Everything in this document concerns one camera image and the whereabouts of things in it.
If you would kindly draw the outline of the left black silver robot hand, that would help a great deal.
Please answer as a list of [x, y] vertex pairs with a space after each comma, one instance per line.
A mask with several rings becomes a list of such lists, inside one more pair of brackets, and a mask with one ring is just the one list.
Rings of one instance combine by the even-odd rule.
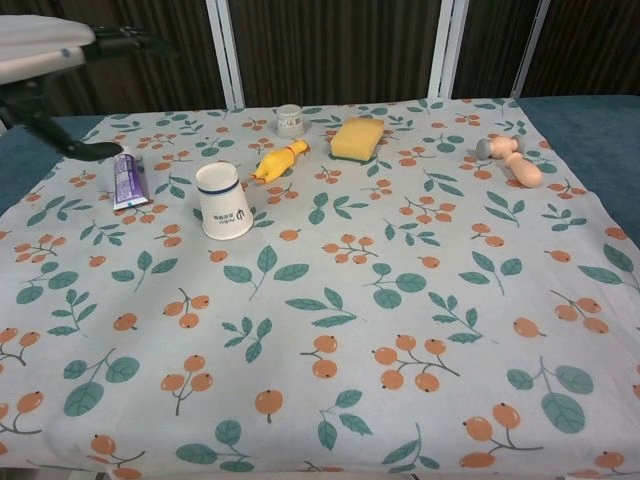
[[96, 61], [142, 52], [170, 56], [164, 39], [132, 27], [102, 27], [54, 17], [7, 15], [1, 18], [1, 108], [26, 130], [67, 158], [93, 162], [114, 157], [113, 142], [87, 144], [73, 139], [39, 100], [56, 75]]

